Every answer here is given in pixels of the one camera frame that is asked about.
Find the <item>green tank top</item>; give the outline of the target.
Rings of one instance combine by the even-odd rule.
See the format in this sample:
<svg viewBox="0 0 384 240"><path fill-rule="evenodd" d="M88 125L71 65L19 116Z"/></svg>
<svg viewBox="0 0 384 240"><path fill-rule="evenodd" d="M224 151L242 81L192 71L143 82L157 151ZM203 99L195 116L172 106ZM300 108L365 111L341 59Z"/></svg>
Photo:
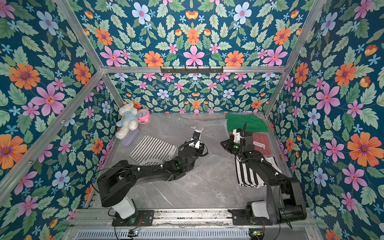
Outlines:
<svg viewBox="0 0 384 240"><path fill-rule="evenodd" d="M261 133L267 132L267 124L260 118L255 115L237 115L237 114L226 114L227 119L227 129L228 131L233 131L236 129L244 129L246 126L246 132L251 133Z"/></svg>

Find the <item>red tank top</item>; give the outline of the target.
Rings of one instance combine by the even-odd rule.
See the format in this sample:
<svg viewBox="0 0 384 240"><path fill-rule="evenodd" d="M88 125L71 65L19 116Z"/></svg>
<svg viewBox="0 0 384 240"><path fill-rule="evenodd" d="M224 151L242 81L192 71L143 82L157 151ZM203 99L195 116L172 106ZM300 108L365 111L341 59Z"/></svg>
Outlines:
<svg viewBox="0 0 384 240"><path fill-rule="evenodd" d="M259 151L264 156L271 155L269 138L265 134L245 132L244 152Z"/></svg>

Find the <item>striped shirt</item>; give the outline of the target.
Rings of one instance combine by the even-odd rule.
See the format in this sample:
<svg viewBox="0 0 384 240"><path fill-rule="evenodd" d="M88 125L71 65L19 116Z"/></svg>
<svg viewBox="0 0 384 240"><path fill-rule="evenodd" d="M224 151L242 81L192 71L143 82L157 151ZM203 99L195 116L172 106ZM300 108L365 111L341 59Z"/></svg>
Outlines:
<svg viewBox="0 0 384 240"><path fill-rule="evenodd" d="M178 147L146 135L130 153L140 166L160 165L173 159Z"/></svg>
<svg viewBox="0 0 384 240"><path fill-rule="evenodd" d="M235 157L235 166L237 181L240 186L250 188L260 188L266 186L262 178L245 163L241 163L238 157Z"/></svg>

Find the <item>clear plastic vacuum bag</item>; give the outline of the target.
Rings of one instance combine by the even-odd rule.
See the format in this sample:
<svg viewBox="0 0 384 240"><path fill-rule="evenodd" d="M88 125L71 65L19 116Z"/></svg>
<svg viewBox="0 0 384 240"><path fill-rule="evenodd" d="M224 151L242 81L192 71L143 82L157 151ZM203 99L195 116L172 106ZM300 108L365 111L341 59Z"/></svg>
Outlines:
<svg viewBox="0 0 384 240"><path fill-rule="evenodd" d="M198 158L208 155L207 146L201 141L201 132L195 130L192 138L180 146L146 135L130 155L138 164L127 166L121 177L129 186L145 181L171 182L182 178L195 167Z"/></svg>

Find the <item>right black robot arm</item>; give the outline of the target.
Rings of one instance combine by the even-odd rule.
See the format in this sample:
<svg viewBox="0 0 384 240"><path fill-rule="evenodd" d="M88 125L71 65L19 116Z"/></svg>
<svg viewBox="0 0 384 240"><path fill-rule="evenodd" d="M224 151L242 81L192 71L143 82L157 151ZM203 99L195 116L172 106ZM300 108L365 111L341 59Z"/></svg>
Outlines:
<svg viewBox="0 0 384 240"><path fill-rule="evenodd" d="M305 220L307 210L300 183L281 173L276 163L255 150L253 134L246 128L234 129L221 146L235 157L238 183L245 187L266 187L266 199L248 202L241 215L251 225L263 220L272 224Z"/></svg>

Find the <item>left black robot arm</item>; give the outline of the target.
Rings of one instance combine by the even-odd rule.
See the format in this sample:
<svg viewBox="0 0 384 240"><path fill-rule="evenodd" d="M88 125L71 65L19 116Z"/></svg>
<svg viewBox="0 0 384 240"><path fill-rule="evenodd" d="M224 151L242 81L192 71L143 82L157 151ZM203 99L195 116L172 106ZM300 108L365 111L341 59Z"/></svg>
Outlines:
<svg viewBox="0 0 384 240"><path fill-rule="evenodd" d="M193 139L178 147L176 157L160 165L138 166L121 160L107 168L97 179L102 207L113 208L122 219L129 218L137 209L127 197L132 187L155 181L176 181L195 167L199 157L208 154L206 145L198 139Z"/></svg>

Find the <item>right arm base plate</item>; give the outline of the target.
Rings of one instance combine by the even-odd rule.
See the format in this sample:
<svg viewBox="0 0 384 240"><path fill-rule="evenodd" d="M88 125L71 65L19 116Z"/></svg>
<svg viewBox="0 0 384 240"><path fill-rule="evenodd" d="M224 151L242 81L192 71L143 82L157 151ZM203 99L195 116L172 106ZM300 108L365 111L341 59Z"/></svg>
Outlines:
<svg viewBox="0 0 384 240"><path fill-rule="evenodd" d="M246 209L229 209L234 226L271 226L273 223L264 217L255 217Z"/></svg>

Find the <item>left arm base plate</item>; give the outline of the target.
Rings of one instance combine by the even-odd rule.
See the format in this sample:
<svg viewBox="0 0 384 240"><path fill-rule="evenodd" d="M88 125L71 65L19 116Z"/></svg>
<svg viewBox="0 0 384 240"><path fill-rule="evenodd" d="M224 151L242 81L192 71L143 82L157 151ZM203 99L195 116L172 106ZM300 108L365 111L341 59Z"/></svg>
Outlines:
<svg viewBox="0 0 384 240"><path fill-rule="evenodd" d="M115 213L112 222L113 227L148 227L154 220L155 211L138 210L132 216L123 219L118 213Z"/></svg>

